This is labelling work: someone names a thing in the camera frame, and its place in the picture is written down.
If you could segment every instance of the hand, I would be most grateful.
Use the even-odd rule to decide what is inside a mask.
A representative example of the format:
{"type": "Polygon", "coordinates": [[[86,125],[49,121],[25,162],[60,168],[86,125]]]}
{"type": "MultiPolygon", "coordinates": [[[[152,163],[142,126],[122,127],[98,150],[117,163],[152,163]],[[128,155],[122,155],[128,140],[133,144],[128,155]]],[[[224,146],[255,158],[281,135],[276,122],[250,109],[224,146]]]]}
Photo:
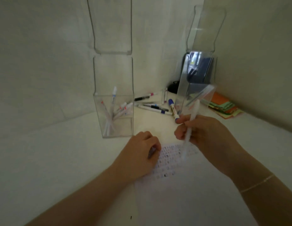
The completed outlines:
{"type": "Polygon", "coordinates": [[[194,120],[189,120],[190,115],[176,120],[176,123],[181,124],[174,132],[176,138],[184,140],[187,127],[191,127],[190,142],[199,148],[212,165],[230,177],[238,159],[247,155],[246,151],[230,131],[215,118],[197,115],[194,120]]]}
{"type": "Polygon", "coordinates": [[[132,182],[151,172],[159,159],[160,151],[161,144],[157,137],[152,136],[148,131],[139,132],[136,136],[130,138],[112,164],[112,167],[127,182],[132,182]],[[148,153],[151,147],[155,147],[156,151],[148,159],[148,153]]]}

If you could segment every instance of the left hand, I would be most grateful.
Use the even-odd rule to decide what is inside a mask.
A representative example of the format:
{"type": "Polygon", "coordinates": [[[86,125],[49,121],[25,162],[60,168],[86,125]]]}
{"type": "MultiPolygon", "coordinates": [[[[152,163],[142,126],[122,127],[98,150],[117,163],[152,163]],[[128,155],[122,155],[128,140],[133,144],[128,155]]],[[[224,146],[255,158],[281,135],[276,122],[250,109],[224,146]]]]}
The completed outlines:
{"type": "Polygon", "coordinates": [[[161,144],[157,137],[152,136],[148,131],[139,132],[130,138],[112,164],[112,167],[127,182],[133,182],[139,177],[151,172],[157,163],[160,151],[161,144]],[[156,151],[148,159],[148,153],[151,147],[155,147],[156,151]]]}

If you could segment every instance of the blue marker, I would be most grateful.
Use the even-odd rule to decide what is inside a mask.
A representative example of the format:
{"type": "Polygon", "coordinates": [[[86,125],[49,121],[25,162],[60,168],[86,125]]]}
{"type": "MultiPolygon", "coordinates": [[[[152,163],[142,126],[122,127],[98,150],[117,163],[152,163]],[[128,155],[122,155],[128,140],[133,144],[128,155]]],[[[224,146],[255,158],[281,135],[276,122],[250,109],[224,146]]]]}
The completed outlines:
{"type": "Polygon", "coordinates": [[[171,107],[171,109],[173,111],[173,116],[174,116],[175,120],[177,120],[179,118],[179,115],[177,114],[177,111],[175,110],[173,100],[172,99],[169,99],[168,100],[168,103],[169,103],[169,105],[170,105],[170,107],[171,107]]]}

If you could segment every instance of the acrylic brochure holder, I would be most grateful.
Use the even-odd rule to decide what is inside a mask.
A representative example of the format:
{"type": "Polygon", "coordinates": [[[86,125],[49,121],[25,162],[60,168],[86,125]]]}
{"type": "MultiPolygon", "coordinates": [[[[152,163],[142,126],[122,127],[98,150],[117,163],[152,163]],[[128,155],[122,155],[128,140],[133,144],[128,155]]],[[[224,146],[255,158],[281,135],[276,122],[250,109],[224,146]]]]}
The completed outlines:
{"type": "Polygon", "coordinates": [[[197,99],[201,101],[199,114],[203,114],[212,99],[217,63],[217,57],[214,56],[215,41],[225,17],[223,8],[194,7],[175,101],[178,114],[190,114],[197,99]]]}
{"type": "Polygon", "coordinates": [[[94,66],[96,88],[94,101],[102,137],[132,136],[134,116],[132,57],[97,54],[94,66]]]}

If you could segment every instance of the right hand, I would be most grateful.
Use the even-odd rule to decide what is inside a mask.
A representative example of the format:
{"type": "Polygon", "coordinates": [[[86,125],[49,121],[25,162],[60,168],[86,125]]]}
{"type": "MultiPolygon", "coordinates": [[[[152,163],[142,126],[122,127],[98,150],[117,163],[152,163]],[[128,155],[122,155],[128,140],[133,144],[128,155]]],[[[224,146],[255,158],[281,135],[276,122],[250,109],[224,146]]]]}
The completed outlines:
{"type": "Polygon", "coordinates": [[[191,127],[190,142],[199,148],[213,166],[228,177],[238,159],[247,154],[230,131],[215,118],[197,115],[190,121],[190,115],[186,115],[178,118],[176,123],[181,124],[174,132],[176,138],[184,140],[187,128],[191,127]]]}

